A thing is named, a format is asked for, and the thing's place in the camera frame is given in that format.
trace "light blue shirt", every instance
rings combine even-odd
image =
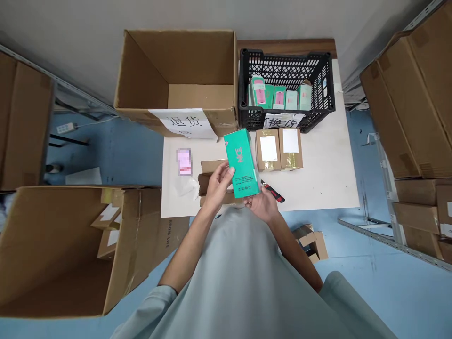
[[[396,338],[339,272],[317,294],[248,209],[214,220],[179,295],[154,288],[114,339]]]

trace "white wall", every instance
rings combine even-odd
[[[113,103],[124,29],[234,29],[239,39],[336,39],[341,77],[430,0],[2,0],[0,43]]]

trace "person's left hand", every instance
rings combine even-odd
[[[206,202],[203,207],[218,213],[221,203],[226,194],[227,187],[232,183],[235,168],[229,167],[229,162],[224,162],[217,167],[209,179],[207,188]]]

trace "red box cutter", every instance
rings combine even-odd
[[[266,189],[269,190],[274,198],[276,199],[277,202],[285,202],[286,200],[283,198],[282,195],[280,195],[278,192],[276,192],[273,187],[271,187],[269,184],[265,183],[263,180],[260,181],[262,183],[262,186]]]

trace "person's hand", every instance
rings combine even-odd
[[[218,213],[226,194],[227,187],[232,183],[235,168],[229,167],[229,162],[224,162],[217,167],[209,179],[205,206],[207,209]]]
[[[276,199],[261,186],[262,193],[257,195],[245,197],[245,206],[248,207],[256,216],[270,224],[272,221],[277,219],[281,214],[278,211],[278,205]]]

